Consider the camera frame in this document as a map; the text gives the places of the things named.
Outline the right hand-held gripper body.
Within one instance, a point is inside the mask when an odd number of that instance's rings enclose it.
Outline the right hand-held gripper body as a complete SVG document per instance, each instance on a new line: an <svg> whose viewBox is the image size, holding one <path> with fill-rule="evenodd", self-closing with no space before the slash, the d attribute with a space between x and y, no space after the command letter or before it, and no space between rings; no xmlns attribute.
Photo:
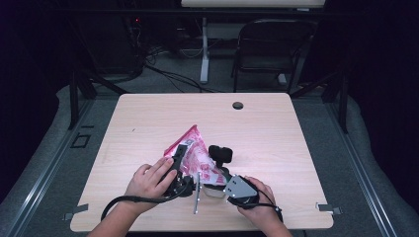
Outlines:
<svg viewBox="0 0 419 237"><path fill-rule="evenodd" d="M223 192L228 201L240 207L254 207L259 202L258 188L242 176L233 176Z"/></svg>

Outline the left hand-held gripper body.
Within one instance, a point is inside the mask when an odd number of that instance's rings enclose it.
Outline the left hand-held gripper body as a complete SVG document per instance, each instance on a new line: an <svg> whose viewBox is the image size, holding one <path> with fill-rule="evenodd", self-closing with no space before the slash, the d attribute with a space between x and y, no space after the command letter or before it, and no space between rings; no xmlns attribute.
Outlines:
<svg viewBox="0 0 419 237"><path fill-rule="evenodd" d="M168 190L164 193L164 196L169 199L174 199L187 198L194 195L193 214L197 214L201 188L201 173L198 173L198 175L194 177L191 175L184 175L182 172L178 171L176 178L172 181Z"/></svg>

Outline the pink and white plastic bag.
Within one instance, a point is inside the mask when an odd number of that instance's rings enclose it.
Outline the pink and white plastic bag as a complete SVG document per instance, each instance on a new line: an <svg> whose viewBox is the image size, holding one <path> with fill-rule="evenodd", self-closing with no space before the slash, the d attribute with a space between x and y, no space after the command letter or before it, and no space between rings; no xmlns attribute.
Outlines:
<svg viewBox="0 0 419 237"><path fill-rule="evenodd" d="M226 178L210 158L205 142L195 124L170 145L163 156L172 157L179 145L187 146L180 165L180 171L184 175L200 178L201 183L207 185L224 186L227 183Z"/></svg>

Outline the clear jar with black lid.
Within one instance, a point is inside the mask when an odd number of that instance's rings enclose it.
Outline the clear jar with black lid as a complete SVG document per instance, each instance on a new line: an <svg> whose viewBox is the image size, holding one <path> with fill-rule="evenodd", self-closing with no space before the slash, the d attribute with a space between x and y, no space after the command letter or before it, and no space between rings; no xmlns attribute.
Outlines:
<svg viewBox="0 0 419 237"><path fill-rule="evenodd" d="M209 147L209 157L215 162L215 169L220 174L221 174L220 168L224 167L223 164L231 162L232 154L233 154L233 151L228 147L219 147L216 145L211 145ZM211 198L223 198L224 197L223 190L227 183L228 181L225 180L223 185L204 184L204 192L208 197L211 197Z"/></svg>

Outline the person's right hand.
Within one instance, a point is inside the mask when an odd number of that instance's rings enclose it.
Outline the person's right hand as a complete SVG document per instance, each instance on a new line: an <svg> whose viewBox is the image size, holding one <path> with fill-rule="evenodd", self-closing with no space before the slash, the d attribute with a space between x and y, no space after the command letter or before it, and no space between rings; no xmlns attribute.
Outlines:
<svg viewBox="0 0 419 237"><path fill-rule="evenodd" d="M250 181L253 185L255 185L258 188L259 203L265 203L266 206L259 205L250 209L243 209L241 207L238 207L237 210L246 218L248 218L257 228L260 229L261 224L264 220L266 220L270 216L278 217L276 211L274 210L274 206L276 205L275 197L273 195L272 189L269 186L265 185L263 182L253 177L245 177L245 179Z"/></svg>

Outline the person's left hand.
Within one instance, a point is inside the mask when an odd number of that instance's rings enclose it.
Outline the person's left hand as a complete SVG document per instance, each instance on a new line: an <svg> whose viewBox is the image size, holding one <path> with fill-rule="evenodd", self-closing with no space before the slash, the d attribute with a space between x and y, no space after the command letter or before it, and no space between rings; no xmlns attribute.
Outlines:
<svg viewBox="0 0 419 237"><path fill-rule="evenodd" d="M170 170L173 163L172 158L161 158L154 165L141 165L128 183L126 196L162 198L177 175Z"/></svg>

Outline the white desk leg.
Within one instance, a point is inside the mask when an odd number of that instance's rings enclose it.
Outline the white desk leg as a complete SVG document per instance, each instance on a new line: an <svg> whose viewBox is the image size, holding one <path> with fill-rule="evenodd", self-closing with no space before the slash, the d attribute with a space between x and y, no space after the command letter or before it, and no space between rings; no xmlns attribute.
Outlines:
<svg viewBox="0 0 419 237"><path fill-rule="evenodd" d="M208 24L207 24L206 18L203 18L203 21L202 21L202 42L203 42L203 58L202 58L200 82L203 84L207 84L207 82L209 81L210 59L209 59L209 52L208 52L208 49L209 49Z"/></svg>

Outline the black metal stand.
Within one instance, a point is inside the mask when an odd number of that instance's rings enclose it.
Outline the black metal stand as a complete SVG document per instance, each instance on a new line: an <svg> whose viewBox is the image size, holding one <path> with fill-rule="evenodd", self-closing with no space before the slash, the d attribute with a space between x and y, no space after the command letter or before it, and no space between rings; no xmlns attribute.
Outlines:
<svg viewBox="0 0 419 237"><path fill-rule="evenodd" d="M321 95L322 101L324 103L332 103L339 98L339 107L338 107L338 124L340 125L344 133L348 132L347 128L347 109L348 109L348 87L349 81L344 72L333 72L329 75L311 82L302 89L291 93L291 97L296 99L301 97L308 92L314 90L316 87L326 84L326 89Z"/></svg>
<svg viewBox="0 0 419 237"><path fill-rule="evenodd" d="M127 90L120 88L92 70L75 69L69 77L71 111L69 129L74 128L79 121L79 94L82 94L88 100L94 100L97 97L97 91L93 86L94 82L105 86L118 95L127 93Z"/></svg>

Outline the dark equipment cabinet with red light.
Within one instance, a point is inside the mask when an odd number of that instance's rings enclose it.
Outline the dark equipment cabinet with red light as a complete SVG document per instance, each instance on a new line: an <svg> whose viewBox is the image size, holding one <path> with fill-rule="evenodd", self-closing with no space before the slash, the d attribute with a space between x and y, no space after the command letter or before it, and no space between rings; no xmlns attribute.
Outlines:
<svg viewBox="0 0 419 237"><path fill-rule="evenodd" d="M130 74L140 69L122 17L85 15L78 24L100 73Z"/></svg>

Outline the black folding chair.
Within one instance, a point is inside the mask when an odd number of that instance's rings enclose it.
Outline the black folding chair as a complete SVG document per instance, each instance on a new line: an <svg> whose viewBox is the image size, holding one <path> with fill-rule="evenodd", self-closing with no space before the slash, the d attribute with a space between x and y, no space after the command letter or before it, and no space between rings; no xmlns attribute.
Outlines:
<svg viewBox="0 0 419 237"><path fill-rule="evenodd" d="M316 24L303 20L258 19L239 32L230 76L237 91L238 75L275 73L289 75L286 92L291 91L301 48L315 34Z"/></svg>

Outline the grey metal bracket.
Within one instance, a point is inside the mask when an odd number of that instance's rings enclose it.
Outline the grey metal bracket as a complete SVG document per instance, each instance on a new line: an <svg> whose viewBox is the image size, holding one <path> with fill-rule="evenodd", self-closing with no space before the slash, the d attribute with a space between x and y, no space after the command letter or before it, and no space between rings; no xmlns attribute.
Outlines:
<svg viewBox="0 0 419 237"><path fill-rule="evenodd" d="M340 215L343 213L340 207L334 207L332 204L318 202L315 206L319 211L327 212L332 215Z"/></svg>
<svg viewBox="0 0 419 237"><path fill-rule="evenodd" d="M64 221L71 220L76 213L86 211L88 210L88 207L89 207L88 203L75 206L70 212L66 212L63 214L62 220Z"/></svg>

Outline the grey floor rail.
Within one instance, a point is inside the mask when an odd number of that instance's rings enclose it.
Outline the grey floor rail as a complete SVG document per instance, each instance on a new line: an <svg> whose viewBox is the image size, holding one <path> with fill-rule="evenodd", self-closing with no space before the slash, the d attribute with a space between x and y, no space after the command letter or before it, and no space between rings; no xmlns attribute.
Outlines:
<svg viewBox="0 0 419 237"><path fill-rule="evenodd" d="M0 237L21 237L41 203L49 185L63 162L64 153L76 136L79 123L87 117L94 102L79 106L79 119L69 129L69 105L61 103L51 126L23 173L0 203Z"/></svg>
<svg viewBox="0 0 419 237"><path fill-rule="evenodd" d="M392 225L388 215L384 209L382 201L377 195L377 191L365 169L360 156L353 144L349 133L346 133L338 121L338 112L332 104L325 104L328 115L332 118L332 122L336 127L341 140L349 154L349 162L351 164L354 175L366 199L371 214L373 215L379 232L382 237L398 237L394 226Z"/></svg>

